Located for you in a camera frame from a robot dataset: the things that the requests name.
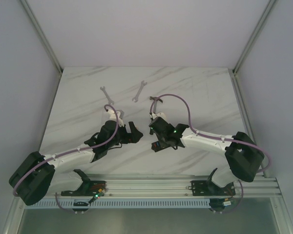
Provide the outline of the left silver wrench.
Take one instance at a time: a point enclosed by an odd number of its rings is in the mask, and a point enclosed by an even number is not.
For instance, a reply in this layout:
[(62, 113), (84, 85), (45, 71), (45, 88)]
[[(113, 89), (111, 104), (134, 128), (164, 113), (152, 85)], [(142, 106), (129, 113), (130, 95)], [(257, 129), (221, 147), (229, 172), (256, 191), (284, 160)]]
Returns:
[(101, 86), (101, 87), (100, 87), (100, 90), (103, 91), (103, 93), (104, 93), (104, 95), (105, 95), (105, 97), (106, 97), (106, 99), (107, 99), (107, 101), (108, 101), (108, 104), (109, 104), (109, 105), (113, 105), (113, 104), (114, 104), (114, 101), (113, 101), (113, 100), (111, 99), (111, 97), (108, 95), (108, 93), (107, 93), (105, 87), (104, 87), (104, 86)]

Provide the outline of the aluminium frame post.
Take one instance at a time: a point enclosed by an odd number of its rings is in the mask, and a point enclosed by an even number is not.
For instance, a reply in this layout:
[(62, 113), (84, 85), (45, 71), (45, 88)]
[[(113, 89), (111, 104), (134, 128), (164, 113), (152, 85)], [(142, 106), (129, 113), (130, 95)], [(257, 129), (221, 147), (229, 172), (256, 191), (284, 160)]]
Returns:
[(57, 56), (55, 55), (47, 37), (45, 36), (33, 10), (31, 9), (29, 3), (27, 0), (20, 0), (20, 3), (22, 5), (22, 8), (24, 9), (24, 11), (26, 12), (31, 24), (33, 25), (37, 35), (38, 35), (38, 38), (42, 44), (42, 46), (44, 47), (47, 55), (49, 56), (52, 64), (54, 65), (55, 69), (57, 70), (57, 72), (59, 74), (62, 74), (63, 73), (63, 68), (61, 67), (60, 65), (60, 62), (59, 60), (57, 59)]
[(262, 30), (265, 27), (265, 24), (268, 21), (268, 18), (270, 17), (271, 13), (273, 12), (276, 4), (278, 3), (278, 0), (269, 0), (263, 13), (261, 14), (253, 32), (251, 33), (251, 36), (244, 47), (242, 54), (240, 55), (234, 69), (232, 70), (233, 74), (236, 75), (239, 70), (241, 69), (242, 65), (244, 64), (247, 56), (251, 52), (253, 46), (255, 45), (257, 39), (259, 38)]

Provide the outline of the black handled claw hammer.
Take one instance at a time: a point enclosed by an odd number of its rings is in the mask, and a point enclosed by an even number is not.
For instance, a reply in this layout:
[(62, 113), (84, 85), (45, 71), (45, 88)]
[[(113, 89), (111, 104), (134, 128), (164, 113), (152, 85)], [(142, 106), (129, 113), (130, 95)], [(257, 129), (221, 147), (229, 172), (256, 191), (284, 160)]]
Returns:
[(152, 97), (152, 96), (150, 96), (149, 99), (150, 100), (153, 100), (153, 109), (152, 109), (152, 111), (149, 114), (151, 114), (152, 112), (153, 113), (157, 113), (156, 112), (157, 102), (160, 101), (161, 103), (163, 103), (163, 101), (159, 97)]

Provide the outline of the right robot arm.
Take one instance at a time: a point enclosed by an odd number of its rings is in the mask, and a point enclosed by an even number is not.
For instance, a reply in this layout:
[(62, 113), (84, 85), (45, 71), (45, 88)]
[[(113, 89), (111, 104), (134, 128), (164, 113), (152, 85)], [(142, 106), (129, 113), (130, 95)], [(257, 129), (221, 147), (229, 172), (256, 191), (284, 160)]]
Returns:
[(264, 154), (243, 132), (233, 136), (201, 133), (186, 124), (173, 126), (162, 117), (152, 120), (149, 127), (158, 138), (151, 147), (155, 152), (166, 148), (197, 148), (226, 160), (223, 166), (213, 169), (207, 180), (202, 182), (205, 195), (226, 195), (225, 190), (237, 180), (253, 182), (264, 159)]

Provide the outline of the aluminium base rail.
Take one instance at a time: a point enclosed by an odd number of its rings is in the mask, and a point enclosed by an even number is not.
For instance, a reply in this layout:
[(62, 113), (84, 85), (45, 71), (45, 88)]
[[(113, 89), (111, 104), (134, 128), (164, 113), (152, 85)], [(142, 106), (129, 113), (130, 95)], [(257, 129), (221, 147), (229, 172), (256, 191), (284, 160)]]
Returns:
[(282, 195), (276, 178), (262, 175), (254, 181), (234, 181), (224, 188), (207, 183), (206, 176), (194, 175), (61, 175), (31, 195), (33, 203), (59, 194), (64, 197), (93, 197), (100, 188), (112, 198), (266, 198)]

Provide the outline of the left aluminium frame post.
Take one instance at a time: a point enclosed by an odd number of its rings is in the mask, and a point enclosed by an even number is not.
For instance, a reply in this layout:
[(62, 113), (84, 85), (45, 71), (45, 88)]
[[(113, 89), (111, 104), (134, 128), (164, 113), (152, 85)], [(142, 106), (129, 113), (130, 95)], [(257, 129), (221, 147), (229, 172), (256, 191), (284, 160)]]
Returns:
[(44, 47), (47, 55), (49, 56), (52, 64), (54, 65), (55, 69), (57, 70), (57, 72), (59, 74), (62, 74), (63, 73), (63, 68), (61, 67), (60, 65), (60, 62), (59, 60), (57, 59), (57, 56), (55, 55), (47, 37), (45, 36), (33, 10), (31, 9), (29, 3), (27, 0), (20, 0), (20, 3), (22, 5), (22, 8), (24, 9), (24, 11), (26, 12), (31, 24), (33, 25), (37, 35), (38, 35), (38, 38), (42, 44), (42, 46)]

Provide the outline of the clear fuse box lid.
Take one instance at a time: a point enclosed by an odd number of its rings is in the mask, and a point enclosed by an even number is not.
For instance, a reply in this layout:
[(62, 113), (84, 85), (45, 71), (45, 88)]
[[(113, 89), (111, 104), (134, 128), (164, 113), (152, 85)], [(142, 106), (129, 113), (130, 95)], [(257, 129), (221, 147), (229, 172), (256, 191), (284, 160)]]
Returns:
[(110, 114), (106, 110), (102, 110), (101, 113), (101, 124), (104, 125), (108, 120), (110, 120)]

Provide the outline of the right silver wrench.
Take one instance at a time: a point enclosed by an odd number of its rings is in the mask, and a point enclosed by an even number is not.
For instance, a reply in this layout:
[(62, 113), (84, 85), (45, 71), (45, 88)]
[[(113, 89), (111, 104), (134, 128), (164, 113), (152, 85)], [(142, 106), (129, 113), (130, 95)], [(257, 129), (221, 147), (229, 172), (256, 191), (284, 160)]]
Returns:
[(132, 98), (132, 101), (137, 102), (139, 100), (139, 95), (140, 95), (141, 91), (143, 90), (144, 86), (146, 86), (146, 85), (147, 85), (147, 82), (142, 80), (136, 95)]

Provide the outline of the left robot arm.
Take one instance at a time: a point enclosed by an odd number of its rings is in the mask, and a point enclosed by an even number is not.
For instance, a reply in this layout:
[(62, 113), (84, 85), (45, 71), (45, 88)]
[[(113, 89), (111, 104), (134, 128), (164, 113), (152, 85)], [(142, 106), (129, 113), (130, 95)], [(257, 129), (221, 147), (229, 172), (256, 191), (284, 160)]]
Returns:
[(46, 195), (99, 197), (104, 181), (91, 180), (82, 168), (108, 151), (124, 144), (137, 143), (143, 137), (131, 121), (130, 132), (108, 120), (90, 139), (68, 154), (42, 155), (30, 153), (9, 178), (10, 186), (26, 205), (34, 205)]

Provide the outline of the right aluminium frame post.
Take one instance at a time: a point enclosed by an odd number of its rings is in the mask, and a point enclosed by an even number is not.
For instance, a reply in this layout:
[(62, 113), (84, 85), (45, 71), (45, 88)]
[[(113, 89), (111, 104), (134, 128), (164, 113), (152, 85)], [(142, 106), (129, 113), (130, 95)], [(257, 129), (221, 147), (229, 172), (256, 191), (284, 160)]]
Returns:
[(234, 69), (232, 70), (233, 74), (236, 75), (239, 70), (241, 69), (242, 65), (244, 64), (247, 56), (251, 52), (253, 46), (255, 45), (257, 39), (259, 38), (262, 30), (265, 27), (265, 24), (268, 21), (268, 18), (270, 17), (271, 13), (273, 12), (276, 4), (278, 3), (278, 0), (269, 0), (263, 13), (261, 14), (253, 32), (251, 33), (251, 36), (244, 47), (242, 54), (240, 55)]

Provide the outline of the silver wrench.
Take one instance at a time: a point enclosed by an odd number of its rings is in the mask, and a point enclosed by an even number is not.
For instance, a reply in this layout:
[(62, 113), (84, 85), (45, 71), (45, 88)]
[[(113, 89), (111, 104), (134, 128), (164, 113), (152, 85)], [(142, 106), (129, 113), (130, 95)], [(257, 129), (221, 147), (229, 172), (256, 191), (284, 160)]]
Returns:
[(103, 93), (104, 93), (104, 95), (105, 95), (105, 97), (106, 97), (106, 99), (107, 99), (107, 101), (108, 101), (108, 104), (109, 104), (109, 105), (113, 105), (113, 104), (114, 104), (114, 101), (113, 101), (113, 100), (111, 99), (111, 97), (108, 95), (108, 93), (107, 93), (105, 87), (104, 87), (104, 86), (101, 86), (101, 87), (100, 87), (100, 90), (103, 91)]
[(141, 91), (143, 90), (144, 86), (146, 86), (146, 85), (147, 85), (147, 82), (142, 80), (136, 95), (132, 98), (132, 101), (137, 102), (139, 100), (139, 95), (140, 95)]

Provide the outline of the black fuse box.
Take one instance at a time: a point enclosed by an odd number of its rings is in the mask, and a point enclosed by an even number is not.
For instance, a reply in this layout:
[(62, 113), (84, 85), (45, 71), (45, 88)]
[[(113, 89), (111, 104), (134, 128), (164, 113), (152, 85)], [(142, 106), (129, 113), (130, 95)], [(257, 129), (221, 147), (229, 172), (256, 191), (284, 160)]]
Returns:
[(161, 142), (161, 141), (156, 141), (151, 144), (151, 149), (154, 152), (159, 152), (159, 151), (164, 150), (169, 147), (170, 146), (168, 144), (166, 144), (165, 142)]

